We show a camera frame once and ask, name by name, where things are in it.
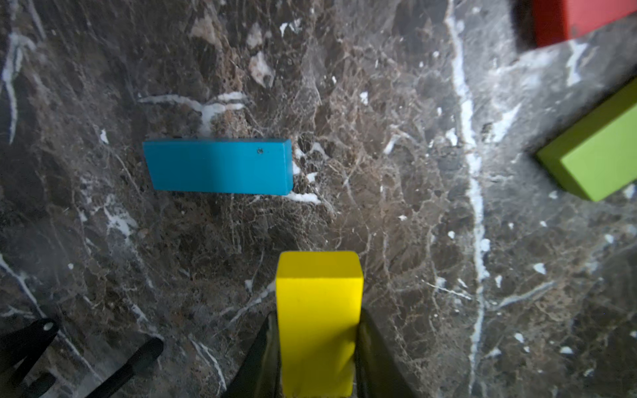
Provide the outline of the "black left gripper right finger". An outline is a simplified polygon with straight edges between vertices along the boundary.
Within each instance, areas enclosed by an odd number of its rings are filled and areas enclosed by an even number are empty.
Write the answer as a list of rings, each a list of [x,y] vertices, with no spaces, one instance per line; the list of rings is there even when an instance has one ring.
[[[358,397],[416,396],[366,308],[361,311],[358,325],[355,367]]]

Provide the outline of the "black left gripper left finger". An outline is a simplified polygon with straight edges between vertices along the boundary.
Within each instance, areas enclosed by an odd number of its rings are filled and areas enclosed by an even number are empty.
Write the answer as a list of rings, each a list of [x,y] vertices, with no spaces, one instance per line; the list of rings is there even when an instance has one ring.
[[[277,312],[270,312],[223,397],[278,397],[280,336]]]

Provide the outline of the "yellow block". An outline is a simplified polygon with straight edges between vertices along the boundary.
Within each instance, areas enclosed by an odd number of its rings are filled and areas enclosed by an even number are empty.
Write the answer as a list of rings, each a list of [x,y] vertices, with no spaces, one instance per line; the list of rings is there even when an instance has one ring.
[[[353,251],[280,255],[275,295],[284,396],[351,396],[363,285]]]

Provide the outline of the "teal block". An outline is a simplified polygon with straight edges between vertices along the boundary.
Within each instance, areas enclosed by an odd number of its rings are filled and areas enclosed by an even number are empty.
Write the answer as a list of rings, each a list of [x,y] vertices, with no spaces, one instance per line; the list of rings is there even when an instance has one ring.
[[[294,187],[288,139],[157,139],[143,151],[159,191],[285,196]]]

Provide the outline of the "red-orange block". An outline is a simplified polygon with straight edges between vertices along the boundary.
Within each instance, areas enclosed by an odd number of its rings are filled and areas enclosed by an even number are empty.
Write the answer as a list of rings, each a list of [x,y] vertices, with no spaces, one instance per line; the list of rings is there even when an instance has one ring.
[[[533,0],[538,47],[587,35],[636,12],[636,0]]]

